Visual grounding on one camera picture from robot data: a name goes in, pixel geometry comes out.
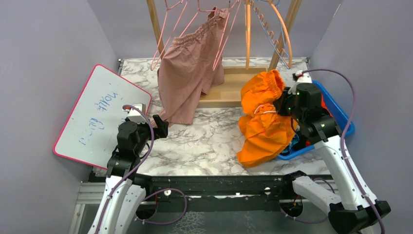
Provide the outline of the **black mounting rail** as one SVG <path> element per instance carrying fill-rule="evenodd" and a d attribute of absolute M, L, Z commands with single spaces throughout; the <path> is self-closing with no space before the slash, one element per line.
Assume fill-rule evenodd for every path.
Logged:
<path fill-rule="evenodd" d="M 294 192 L 297 171 L 288 175 L 149 176 L 133 179 L 110 176 L 96 190 L 98 215 L 149 218 L 154 213 L 280 211 L 300 202 Z"/>

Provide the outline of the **blue shark print shorts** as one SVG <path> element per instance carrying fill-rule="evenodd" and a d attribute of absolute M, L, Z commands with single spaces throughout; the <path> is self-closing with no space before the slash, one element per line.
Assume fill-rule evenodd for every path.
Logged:
<path fill-rule="evenodd" d="M 280 155 L 286 156 L 290 154 L 290 151 L 293 149 L 293 147 L 298 144 L 300 141 L 300 137 L 298 134 L 295 134 L 292 140 L 289 142 L 289 144 L 286 146 L 284 150 L 280 152 Z"/>

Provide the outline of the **orange shorts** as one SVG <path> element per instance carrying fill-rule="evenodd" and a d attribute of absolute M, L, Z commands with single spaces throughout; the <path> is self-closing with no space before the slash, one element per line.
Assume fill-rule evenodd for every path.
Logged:
<path fill-rule="evenodd" d="M 238 126 L 245 141 L 237 158 L 246 168 L 276 158 L 295 136 L 296 123 L 291 117 L 278 114 L 273 104 L 281 97 L 284 88 L 280 73 L 273 69 L 258 73 L 241 89 L 244 115 Z"/>

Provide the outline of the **whiteboard with pink frame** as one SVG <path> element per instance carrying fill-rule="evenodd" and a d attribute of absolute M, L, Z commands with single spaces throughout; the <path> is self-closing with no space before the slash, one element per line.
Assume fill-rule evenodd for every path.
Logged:
<path fill-rule="evenodd" d="M 152 96 L 127 79 L 97 64 L 87 79 L 53 147 L 57 156 L 106 168 L 117 145 L 124 105 L 150 106 Z"/>

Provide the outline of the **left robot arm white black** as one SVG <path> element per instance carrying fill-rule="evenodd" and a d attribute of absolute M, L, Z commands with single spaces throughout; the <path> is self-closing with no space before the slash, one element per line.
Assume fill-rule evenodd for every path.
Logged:
<path fill-rule="evenodd" d="M 117 146 L 107 163 L 104 194 L 90 234 L 126 233 L 140 203 L 151 198 L 152 177 L 137 173 L 135 167 L 143 161 L 140 154 L 147 142 L 168 136 L 169 122 L 158 115 L 153 119 L 153 130 L 150 123 L 130 120 L 118 127 Z"/>

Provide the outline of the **pink beige shorts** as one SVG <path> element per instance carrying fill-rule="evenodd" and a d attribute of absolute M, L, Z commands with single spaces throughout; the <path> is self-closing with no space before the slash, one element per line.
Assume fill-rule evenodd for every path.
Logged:
<path fill-rule="evenodd" d="M 195 32 L 174 38 L 157 70 L 162 120 L 192 124 L 201 95 L 224 83 L 222 61 L 213 64 L 228 13 L 215 7 Z"/>

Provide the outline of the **blue plastic bin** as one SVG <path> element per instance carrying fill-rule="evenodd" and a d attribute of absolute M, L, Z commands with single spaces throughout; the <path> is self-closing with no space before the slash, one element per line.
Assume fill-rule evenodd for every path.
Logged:
<path fill-rule="evenodd" d="M 330 116 L 326 109 L 321 106 L 321 95 L 332 114 Z M 298 123 L 300 136 L 300 149 L 293 148 L 289 155 L 280 156 L 281 160 L 290 160 L 299 155 L 315 149 L 319 142 L 326 142 L 333 136 L 341 136 L 349 117 L 337 104 L 328 91 L 317 81 L 313 83 L 301 83 L 297 86 L 296 106 L 298 116 L 291 117 L 292 121 Z M 312 145 L 306 147 L 309 140 Z"/>

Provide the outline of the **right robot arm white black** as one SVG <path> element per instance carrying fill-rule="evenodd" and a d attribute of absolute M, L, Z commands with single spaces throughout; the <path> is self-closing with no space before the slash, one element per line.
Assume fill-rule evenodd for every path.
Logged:
<path fill-rule="evenodd" d="M 390 213 L 387 201 L 378 200 L 351 158 L 336 120 L 321 105 L 322 92 L 313 83 L 286 87 L 274 101 L 283 117 L 298 122 L 302 134 L 319 150 L 338 189 L 335 194 L 301 171 L 283 177 L 286 198 L 303 196 L 327 214 L 338 234 L 355 234 L 379 223 Z"/>

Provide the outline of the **wooden clothes rack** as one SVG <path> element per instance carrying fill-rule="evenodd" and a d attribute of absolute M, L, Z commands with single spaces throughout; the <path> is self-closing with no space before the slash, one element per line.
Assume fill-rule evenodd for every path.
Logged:
<path fill-rule="evenodd" d="M 156 50 L 152 58 L 150 69 L 154 70 L 159 60 L 163 58 L 165 53 L 165 46 L 163 43 L 163 32 L 168 18 L 168 12 L 173 8 L 183 5 L 180 16 L 178 17 L 177 22 L 172 30 L 171 36 L 173 35 L 176 26 L 178 25 L 186 7 L 188 0 L 180 0 L 175 5 L 168 6 L 167 0 L 164 0 L 166 7 L 166 14 L 164 17 L 163 27 L 160 27 L 159 18 L 156 11 L 156 6 L 154 0 L 147 0 L 148 11 L 156 39 Z M 218 107 L 239 107 L 241 105 L 240 90 L 244 84 L 252 78 L 253 75 L 256 75 L 262 71 L 268 71 L 276 69 L 278 63 L 281 61 L 282 64 L 287 68 L 292 68 L 292 59 L 293 59 L 293 50 L 290 41 L 290 31 L 300 9 L 301 0 L 292 0 L 289 5 L 289 9 L 285 18 L 283 18 L 279 12 L 278 5 L 275 4 L 273 0 L 265 0 L 273 11 L 276 13 L 280 25 L 280 35 L 277 40 L 274 38 L 274 32 L 269 30 L 269 23 L 265 21 L 264 14 L 259 12 L 259 8 L 253 3 L 253 0 L 250 0 L 251 11 L 258 17 L 259 23 L 267 36 L 270 45 L 274 48 L 274 53 L 272 55 L 271 62 L 268 68 L 252 66 L 248 70 L 240 66 L 224 66 L 224 84 L 219 86 L 212 87 L 210 92 L 207 95 L 202 95 L 200 98 L 200 103 L 198 107 L 200 108 L 218 108 Z"/>

